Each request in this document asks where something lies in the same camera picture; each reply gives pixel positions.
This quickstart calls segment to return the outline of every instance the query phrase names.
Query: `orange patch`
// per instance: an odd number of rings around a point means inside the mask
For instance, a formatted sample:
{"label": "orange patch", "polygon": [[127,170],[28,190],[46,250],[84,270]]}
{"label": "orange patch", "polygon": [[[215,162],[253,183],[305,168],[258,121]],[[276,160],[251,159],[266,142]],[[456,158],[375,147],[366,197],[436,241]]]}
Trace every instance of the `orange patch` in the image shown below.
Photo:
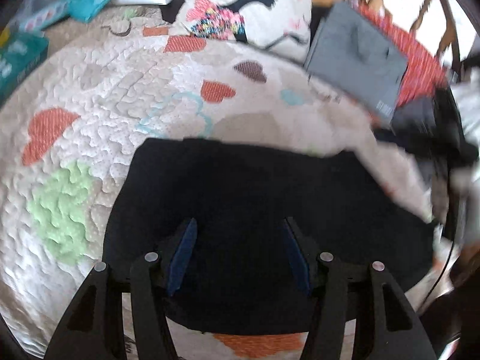
{"label": "orange patch", "polygon": [[169,34],[169,27],[162,26],[162,27],[146,27],[143,26],[142,35],[143,36],[160,36],[160,35],[168,35]]}
{"label": "orange patch", "polygon": [[237,94],[237,91],[227,84],[217,81],[203,81],[200,95],[207,103],[221,103],[226,97],[230,98]]}
{"label": "orange patch", "polygon": [[238,357],[253,359],[303,348],[300,333],[276,335],[214,334],[213,337],[232,349]]}
{"label": "orange patch", "polygon": [[207,41],[202,38],[194,38],[191,36],[172,35],[166,42],[163,49],[164,53],[181,51],[191,53],[193,51],[203,50],[207,46]]}
{"label": "orange patch", "polygon": [[80,115],[62,108],[46,109],[34,115],[28,125],[30,142],[23,149],[23,165],[28,166],[40,160],[65,129],[79,117]]}

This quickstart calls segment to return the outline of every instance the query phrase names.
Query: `silver screw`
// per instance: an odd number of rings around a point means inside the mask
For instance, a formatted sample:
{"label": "silver screw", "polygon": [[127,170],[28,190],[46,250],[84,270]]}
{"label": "silver screw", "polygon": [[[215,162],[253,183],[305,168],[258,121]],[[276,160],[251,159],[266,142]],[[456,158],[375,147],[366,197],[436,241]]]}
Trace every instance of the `silver screw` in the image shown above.
{"label": "silver screw", "polygon": [[379,272],[385,269],[385,265],[383,264],[383,262],[380,262],[380,261],[374,261],[371,267],[375,269],[375,271],[379,271]]}
{"label": "silver screw", "polygon": [[322,253],[320,253],[320,259],[322,261],[325,261],[326,263],[329,263],[333,260],[333,254],[328,251],[323,251]]}
{"label": "silver screw", "polygon": [[102,272],[102,271],[105,271],[106,267],[107,267],[107,264],[105,264],[103,261],[101,261],[101,262],[97,262],[93,268],[97,272]]}
{"label": "silver screw", "polygon": [[153,261],[156,261],[158,259],[158,254],[156,254],[154,251],[151,251],[150,253],[147,253],[145,255],[145,261],[148,261],[149,263],[152,263]]}

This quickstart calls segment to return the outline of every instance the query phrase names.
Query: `green patch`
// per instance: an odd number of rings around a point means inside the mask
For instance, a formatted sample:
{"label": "green patch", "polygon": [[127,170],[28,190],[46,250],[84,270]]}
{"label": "green patch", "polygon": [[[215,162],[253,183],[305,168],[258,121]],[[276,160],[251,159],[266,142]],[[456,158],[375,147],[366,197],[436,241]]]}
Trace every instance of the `green patch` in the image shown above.
{"label": "green patch", "polygon": [[92,185],[89,167],[72,162],[36,188],[33,199],[27,203],[37,235],[49,252],[63,263],[75,264],[87,251],[84,203]]}

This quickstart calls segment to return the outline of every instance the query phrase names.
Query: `white quilt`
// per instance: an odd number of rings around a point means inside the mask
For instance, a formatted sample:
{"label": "white quilt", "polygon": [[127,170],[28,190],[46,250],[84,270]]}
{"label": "white quilt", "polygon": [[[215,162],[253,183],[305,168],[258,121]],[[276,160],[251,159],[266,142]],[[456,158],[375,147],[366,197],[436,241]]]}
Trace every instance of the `white quilt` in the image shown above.
{"label": "white quilt", "polygon": [[[0,311],[29,352],[44,353],[101,259],[110,209],[135,149],[150,136],[318,156],[354,150],[398,204],[428,220],[413,159],[377,143],[368,115],[347,98],[241,44],[140,32],[78,38],[0,112]],[[240,356],[217,340],[208,344],[212,335],[172,329],[188,360]],[[205,353],[195,349],[201,340]]]}

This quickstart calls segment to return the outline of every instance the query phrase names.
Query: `black cloth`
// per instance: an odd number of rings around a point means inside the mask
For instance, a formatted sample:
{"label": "black cloth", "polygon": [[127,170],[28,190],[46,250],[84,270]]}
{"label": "black cloth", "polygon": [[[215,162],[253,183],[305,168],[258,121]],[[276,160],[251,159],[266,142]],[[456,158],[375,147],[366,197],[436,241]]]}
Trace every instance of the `black cloth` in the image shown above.
{"label": "black cloth", "polygon": [[147,139],[137,149],[103,260],[126,282],[135,258],[195,218],[198,239],[166,315],[216,333],[304,332],[314,304],[294,284],[287,216],[345,262],[383,261],[404,290],[431,267],[432,226],[395,205],[352,152],[316,158],[203,139]]}

